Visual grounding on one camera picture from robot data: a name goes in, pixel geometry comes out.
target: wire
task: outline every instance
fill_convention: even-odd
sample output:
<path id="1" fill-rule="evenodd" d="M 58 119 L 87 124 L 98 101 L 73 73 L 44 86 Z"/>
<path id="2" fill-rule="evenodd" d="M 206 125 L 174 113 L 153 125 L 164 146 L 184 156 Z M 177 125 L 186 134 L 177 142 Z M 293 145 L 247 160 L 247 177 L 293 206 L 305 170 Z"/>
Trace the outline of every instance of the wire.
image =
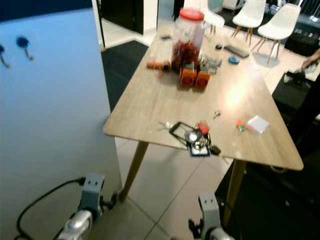
<path id="1" fill-rule="evenodd" d="M 62 184 L 60 184 L 59 186 L 56 186 L 55 188 L 51 189 L 50 191 L 48 191 L 47 193 L 43 194 L 42 196 L 38 197 L 36 200 L 34 200 L 32 203 L 30 203 L 19 215 L 17 221 L 16 221 L 16 229 L 19 232 L 19 235 L 16 236 L 13 240 L 19 240 L 19 239 L 25 239 L 25 240 L 34 240 L 34 238 L 32 238 L 25 230 L 23 230 L 23 228 L 21 227 L 21 221 L 23 216 L 25 215 L 25 213 L 32 208 L 35 204 L 37 204 L 38 202 L 40 202 L 42 199 L 46 198 L 47 196 L 49 196 L 50 194 L 52 194 L 53 192 L 57 191 L 58 189 L 69 185 L 69 184 L 73 184 L 73 183 L 78 183 L 79 185 L 83 185 L 85 183 L 86 178 L 85 177 L 80 177 L 74 180 L 70 180 L 70 181 L 66 181 Z"/>
<path id="2" fill-rule="evenodd" d="M 237 221 L 237 218 L 232 210 L 232 207 L 229 205 L 229 203 L 227 202 L 222 202 L 222 204 L 226 205 L 228 207 L 228 209 L 230 210 L 230 213 L 235 221 L 235 224 L 236 224 L 236 228 L 238 229 L 238 232 L 239 232 L 239 235 L 240 235 L 240 240 L 242 240 L 242 234 L 241 234 L 241 230 L 240 230 L 240 226 L 239 226 L 239 223 Z"/>

